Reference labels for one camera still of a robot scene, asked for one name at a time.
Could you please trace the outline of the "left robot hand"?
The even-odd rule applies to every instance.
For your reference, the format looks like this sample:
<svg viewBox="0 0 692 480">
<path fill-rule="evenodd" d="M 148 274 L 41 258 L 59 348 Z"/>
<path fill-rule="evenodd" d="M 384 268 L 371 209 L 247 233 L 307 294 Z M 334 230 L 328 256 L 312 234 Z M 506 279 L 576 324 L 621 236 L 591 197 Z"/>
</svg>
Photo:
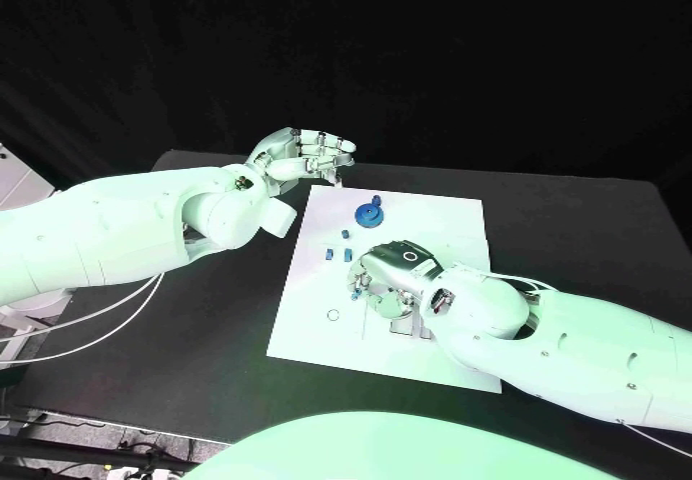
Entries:
<svg viewBox="0 0 692 480">
<path fill-rule="evenodd" d="M 276 189 L 301 179 L 341 185 L 338 169 L 354 164 L 356 145 L 324 131 L 285 127 L 255 145 L 245 165 Z"/>
</svg>

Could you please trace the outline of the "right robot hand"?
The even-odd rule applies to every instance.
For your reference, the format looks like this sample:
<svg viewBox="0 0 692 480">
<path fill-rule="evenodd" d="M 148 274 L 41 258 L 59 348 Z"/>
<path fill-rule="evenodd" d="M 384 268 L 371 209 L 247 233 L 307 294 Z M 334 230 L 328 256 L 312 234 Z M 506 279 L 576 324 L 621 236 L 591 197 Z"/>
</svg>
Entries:
<svg viewBox="0 0 692 480">
<path fill-rule="evenodd" d="M 373 246 L 353 261 L 346 288 L 353 300 L 387 320 L 406 318 L 420 303 L 425 289 L 444 268 L 432 255 L 410 241 Z"/>
</svg>

